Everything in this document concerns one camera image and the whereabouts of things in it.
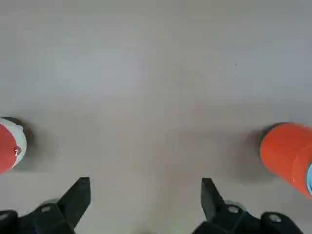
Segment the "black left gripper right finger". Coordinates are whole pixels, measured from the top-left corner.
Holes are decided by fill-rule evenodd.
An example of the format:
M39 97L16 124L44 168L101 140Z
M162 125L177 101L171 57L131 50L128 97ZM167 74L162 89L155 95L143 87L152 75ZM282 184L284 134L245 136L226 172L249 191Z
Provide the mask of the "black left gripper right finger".
M301 234L301 229L286 215L264 212L261 218L235 204L228 204L210 178L201 181L201 206L206 220L194 234Z

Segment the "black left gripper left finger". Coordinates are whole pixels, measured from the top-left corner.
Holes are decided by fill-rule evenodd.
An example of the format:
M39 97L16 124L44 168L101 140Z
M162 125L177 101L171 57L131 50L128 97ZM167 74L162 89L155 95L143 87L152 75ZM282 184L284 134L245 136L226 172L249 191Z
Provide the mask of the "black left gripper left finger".
M2 234L74 234L75 227L91 203L89 177L80 177L60 198L39 205L20 216L14 210L0 212Z

